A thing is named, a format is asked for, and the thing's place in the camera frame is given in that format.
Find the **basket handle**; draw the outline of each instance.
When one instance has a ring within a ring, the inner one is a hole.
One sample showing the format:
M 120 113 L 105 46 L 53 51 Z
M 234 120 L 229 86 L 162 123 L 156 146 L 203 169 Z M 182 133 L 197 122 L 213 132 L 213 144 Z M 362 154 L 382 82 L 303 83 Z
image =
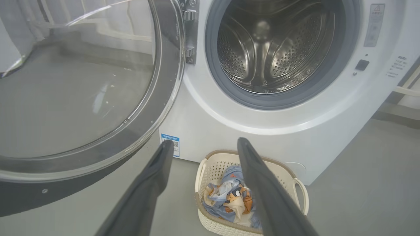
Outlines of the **basket handle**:
M 200 187 L 200 182 L 201 182 L 203 172 L 204 172 L 204 169 L 205 169 L 205 164 L 204 163 L 206 161 L 207 161 L 207 159 L 203 159 L 200 162 L 200 165 L 198 166 L 197 175 L 195 176 L 195 186 L 194 186 L 194 189 L 195 189 L 196 192 L 198 192 L 199 187 Z
M 299 185 L 300 189 L 302 189 L 302 193 L 303 193 L 303 211 L 302 211 L 302 213 L 304 215 L 308 215 L 308 212 L 309 212 L 309 195 L 308 195 L 308 191 L 306 190 L 305 185 L 298 178 L 293 178 L 293 179 Z

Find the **laundry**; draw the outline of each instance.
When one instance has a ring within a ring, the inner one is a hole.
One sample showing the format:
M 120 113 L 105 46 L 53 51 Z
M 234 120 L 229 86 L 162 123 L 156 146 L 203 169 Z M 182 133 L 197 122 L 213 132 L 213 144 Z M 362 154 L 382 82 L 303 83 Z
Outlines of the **laundry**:
M 228 167 L 222 177 L 221 185 L 209 183 L 204 191 L 203 205 L 207 212 L 218 218 L 241 225 L 260 226 L 254 212 L 251 190 L 244 187 L 242 168 L 238 165 Z

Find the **white washing machine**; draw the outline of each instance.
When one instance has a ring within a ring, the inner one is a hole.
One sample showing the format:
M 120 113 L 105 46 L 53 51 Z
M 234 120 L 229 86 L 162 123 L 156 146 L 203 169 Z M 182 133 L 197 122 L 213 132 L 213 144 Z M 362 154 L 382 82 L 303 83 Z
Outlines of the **white washing machine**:
M 0 215 L 94 184 L 158 129 L 196 162 L 246 137 L 311 184 L 419 57 L 418 12 L 416 0 L 3 1 Z
M 186 160 L 246 137 L 311 184 L 420 55 L 418 1 L 199 5 L 196 63 L 159 128 Z

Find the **gray sticker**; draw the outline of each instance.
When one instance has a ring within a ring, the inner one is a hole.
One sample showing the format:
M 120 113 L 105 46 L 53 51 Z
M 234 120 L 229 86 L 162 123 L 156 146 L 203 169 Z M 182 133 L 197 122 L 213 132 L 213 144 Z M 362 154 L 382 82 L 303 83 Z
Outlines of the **gray sticker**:
M 370 5 L 369 26 L 367 27 L 367 34 L 365 38 L 365 47 L 374 47 L 379 38 L 379 33 L 382 27 L 383 12 L 385 4 Z

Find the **washing machine opening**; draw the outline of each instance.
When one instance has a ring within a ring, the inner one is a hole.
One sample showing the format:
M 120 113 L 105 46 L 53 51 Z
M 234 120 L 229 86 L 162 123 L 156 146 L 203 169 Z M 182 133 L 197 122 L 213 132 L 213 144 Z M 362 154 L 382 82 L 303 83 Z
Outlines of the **washing machine opening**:
M 213 77 L 253 108 L 302 103 L 347 64 L 359 10 L 358 0 L 215 0 L 206 28 Z

